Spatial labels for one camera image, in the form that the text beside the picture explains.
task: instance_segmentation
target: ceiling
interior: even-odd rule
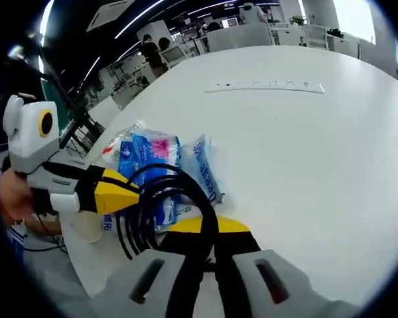
[[[136,32],[148,23],[163,19],[168,28],[181,27],[182,21],[173,19],[177,15],[224,0],[163,0],[133,23],[119,38],[114,39],[127,23],[157,1],[135,0],[118,19],[86,32],[96,11],[102,5],[115,2],[115,0],[54,0],[47,24],[44,49],[57,73],[63,72],[61,76],[64,86],[67,89],[77,86],[99,56],[100,60],[89,78],[104,66],[114,62],[138,41]],[[206,9],[190,17],[203,15],[211,10]],[[39,25],[41,16],[42,9],[38,13],[38,21],[33,25]]]

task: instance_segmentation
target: black cable bundle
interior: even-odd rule
[[[214,208],[202,188],[186,172],[169,164],[151,164],[137,170],[129,178],[127,185],[130,186],[143,172],[153,168],[171,170],[176,174],[145,182],[137,189],[140,194],[138,204],[125,210],[125,234],[133,252],[138,255],[147,248],[158,248],[155,238],[155,207],[174,195],[185,195],[196,204],[203,216],[201,234],[212,245],[218,235],[218,220]],[[125,255],[131,260],[133,257],[127,249],[121,230],[121,212],[116,215],[116,224],[118,239]]]

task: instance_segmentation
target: office desk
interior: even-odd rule
[[[321,83],[325,93],[204,93],[224,80]],[[218,148],[221,214],[304,271],[329,299],[364,304],[398,263],[398,81],[355,58],[296,46],[224,50],[183,61],[138,95],[88,155],[136,120]],[[116,238],[91,246],[62,228],[92,295],[127,260]]]

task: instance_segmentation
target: human hand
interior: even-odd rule
[[[33,213],[31,188],[12,168],[0,178],[0,212],[7,227]]]

